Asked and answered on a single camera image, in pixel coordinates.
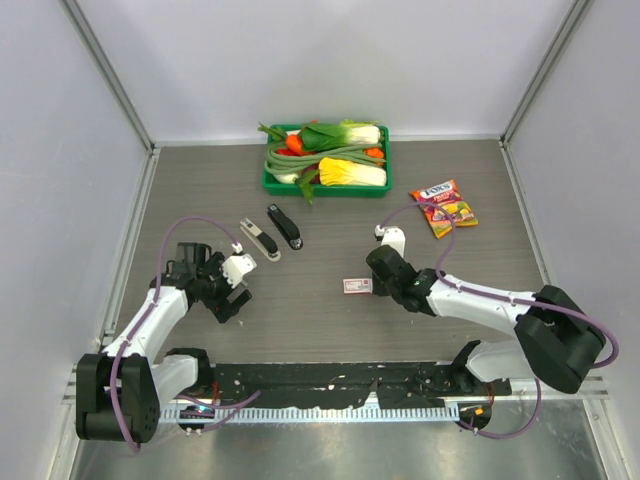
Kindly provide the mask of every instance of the basket of vegetables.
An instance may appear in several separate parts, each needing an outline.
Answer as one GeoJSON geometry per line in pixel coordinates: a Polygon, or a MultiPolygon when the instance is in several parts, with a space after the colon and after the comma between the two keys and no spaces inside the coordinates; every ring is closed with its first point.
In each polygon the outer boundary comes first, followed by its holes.
{"type": "Polygon", "coordinates": [[[392,187],[389,131],[371,122],[259,128],[268,134],[262,186],[271,195],[383,197],[392,187]]]}

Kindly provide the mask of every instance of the plastic crate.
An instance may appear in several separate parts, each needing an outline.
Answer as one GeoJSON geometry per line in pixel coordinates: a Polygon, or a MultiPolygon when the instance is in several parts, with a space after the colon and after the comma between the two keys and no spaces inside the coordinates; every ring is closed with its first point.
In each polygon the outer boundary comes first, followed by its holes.
{"type": "MultiPolygon", "coordinates": [[[[285,130],[298,130],[301,125],[272,125],[274,127],[281,127],[285,130]]],[[[366,198],[380,198],[384,197],[391,187],[393,186],[393,177],[391,175],[391,149],[389,148],[389,130],[387,127],[378,126],[382,133],[382,150],[384,151],[384,158],[387,160],[384,168],[387,171],[387,184],[383,187],[367,187],[361,185],[314,185],[313,195],[315,197],[366,197],[366,198]]],[[[273,142],[271,135],[267,139],[267,144],[273,142]]],[[[262,171],[262,186],[271,195],[280,196],[302,196],[302,191],[295,184],[287,184],[278,182],[272,174],[266,170],[262,171]]]]}

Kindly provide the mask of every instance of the wall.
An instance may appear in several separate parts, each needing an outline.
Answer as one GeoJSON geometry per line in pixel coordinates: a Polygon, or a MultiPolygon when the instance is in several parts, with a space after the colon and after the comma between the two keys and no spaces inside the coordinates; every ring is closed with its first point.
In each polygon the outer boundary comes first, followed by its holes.
{"type": "Polygon", "coordinates": [[[571,0],[80,0],[160,141],[258,121],[501,134],[571,0]]]}
{"type": "Polygon", "coordinates": [[[58,2],[2,2],[0,78],[0,465],[42,480],[145,153],[58,2]]]}
{"type": "Polygon", "coordinates": [[[603,371],[640,451],[640,3],[596,1],[513,143],[555,280],[621,342],[603,371]]]}

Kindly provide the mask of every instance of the orange carrot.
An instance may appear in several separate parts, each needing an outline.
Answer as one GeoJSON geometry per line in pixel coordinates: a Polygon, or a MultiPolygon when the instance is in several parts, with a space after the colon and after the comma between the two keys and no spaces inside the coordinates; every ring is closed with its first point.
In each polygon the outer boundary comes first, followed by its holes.
{"type": "Polygon", "coordinates": [[[289,150],[292,150],[300,156],[311,155],[311,152],[304,151],[302,140],[298,135],[287,135],[285,143],[287,144],[287,147],[289,147],[289,150]]]}
{"type": "Polygon", "coordinates": [[[384,158],[384,152],[380,148],[365,148],[364,153],[373,158],[384,158]]]}

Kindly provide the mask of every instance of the snack bag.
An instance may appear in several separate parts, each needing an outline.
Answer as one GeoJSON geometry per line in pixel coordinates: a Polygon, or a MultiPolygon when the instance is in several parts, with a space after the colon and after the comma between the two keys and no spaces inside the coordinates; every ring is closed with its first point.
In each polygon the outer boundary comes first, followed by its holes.
{"type": "MultiPolygon", "coordinates": [[[[455,180],[436,185],[435,187],[409,192],[416,200],[428,200],[444,208],[454,218],[456,227],[472,227],[478,219],[467,202],[462,199],[455,180]]],[[[442,238],[452,230],[447,217],[434,207],[419,205],[436,238],[442,238]]]]}

